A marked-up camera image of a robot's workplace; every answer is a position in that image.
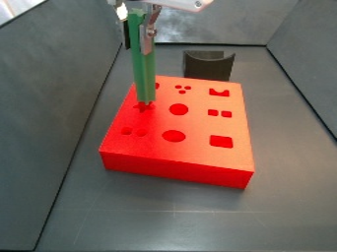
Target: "gray side wall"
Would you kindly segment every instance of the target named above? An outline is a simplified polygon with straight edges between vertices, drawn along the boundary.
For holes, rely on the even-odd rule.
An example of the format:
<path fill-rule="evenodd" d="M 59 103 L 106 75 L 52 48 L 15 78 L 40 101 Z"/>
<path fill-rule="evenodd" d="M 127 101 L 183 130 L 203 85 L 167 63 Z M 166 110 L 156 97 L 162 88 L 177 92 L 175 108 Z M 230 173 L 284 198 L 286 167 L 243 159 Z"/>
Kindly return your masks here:
<path fill-rule="evenodd" d="M 214 0 L 198 14 L 163 8 L 156 42 L 266 45 L 297 0 Z"/>
<path fill-rule="evenodd" d="M 32 250 L 119 50 L 103 0 L 49 0 L 0 29 L 0 249 Z"/>
<path fill-rule="evenodd" d="M 267 47 L 337 137 L 337 1 L 301 0 Z"/>

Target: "red block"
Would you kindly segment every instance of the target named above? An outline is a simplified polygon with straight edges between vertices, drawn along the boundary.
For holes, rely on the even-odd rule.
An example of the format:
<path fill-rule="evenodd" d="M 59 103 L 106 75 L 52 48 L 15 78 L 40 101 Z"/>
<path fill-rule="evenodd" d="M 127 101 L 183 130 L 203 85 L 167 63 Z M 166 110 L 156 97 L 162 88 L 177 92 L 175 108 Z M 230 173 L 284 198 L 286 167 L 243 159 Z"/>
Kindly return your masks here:
<path fill-rule="evenodd" d="M 106 169 L 245 188 L 254 160 L 241 85 L 156 76 L 156 101 L 126 96 L 100 147 Z"/>

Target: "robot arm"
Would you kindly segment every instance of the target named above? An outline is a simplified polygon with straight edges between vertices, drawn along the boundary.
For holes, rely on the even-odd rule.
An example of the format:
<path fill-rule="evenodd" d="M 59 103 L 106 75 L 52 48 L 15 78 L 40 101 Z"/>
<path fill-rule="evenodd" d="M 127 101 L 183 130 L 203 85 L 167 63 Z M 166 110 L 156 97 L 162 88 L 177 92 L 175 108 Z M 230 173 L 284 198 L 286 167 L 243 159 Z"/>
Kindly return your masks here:
<path fill-rule="evenodd" d="M 155 101 L 154 71 L 154 23 L 160 14 L 162 6 L 190 12 L 201 12 L 213 0 L 128 0 L 143 3 L 143 10 L 127 13 L 124 0 L 107 0 L 116 10 L 120 20 L 120 32 L 126 49 L 131 47 L 132 71 L 139 103 L 148 105 Z"/>

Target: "metal bracket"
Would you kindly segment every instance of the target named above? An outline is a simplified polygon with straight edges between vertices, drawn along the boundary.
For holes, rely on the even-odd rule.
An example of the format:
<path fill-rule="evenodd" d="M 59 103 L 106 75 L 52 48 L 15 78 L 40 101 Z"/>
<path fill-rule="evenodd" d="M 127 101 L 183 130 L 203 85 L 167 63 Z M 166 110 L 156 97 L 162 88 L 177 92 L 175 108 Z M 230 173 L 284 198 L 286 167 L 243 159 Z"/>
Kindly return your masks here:
<path fill-rule="evenodd" d="M 143 23 L 139 26 L 139 42 L 140 52 L 147 55 L 152 51 L 152 39 L 156 36 L 156 29 L 154 23 L 160 14 L 162 6 L 155 4 L 143 4 L 146 16 Z"/>

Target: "green block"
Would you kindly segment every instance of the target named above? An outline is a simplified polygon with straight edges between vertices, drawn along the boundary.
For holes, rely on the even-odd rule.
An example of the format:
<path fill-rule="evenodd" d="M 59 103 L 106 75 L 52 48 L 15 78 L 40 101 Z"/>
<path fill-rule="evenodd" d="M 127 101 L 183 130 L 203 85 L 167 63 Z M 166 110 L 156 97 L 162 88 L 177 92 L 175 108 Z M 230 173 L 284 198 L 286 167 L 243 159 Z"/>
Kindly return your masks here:
<path fill-rule="evenodd" d="M 140 52 L 139 25 L 143 22 L 144 15 L 146 13 L 142 9 L 132 9 L 127 15 L 127 23 L 136 99 L 138 101 L 143 101 L 144 104 L 148 104 L 155 100 L 155 67 L 154 49 L 147 55 L 143 55 Z"/>

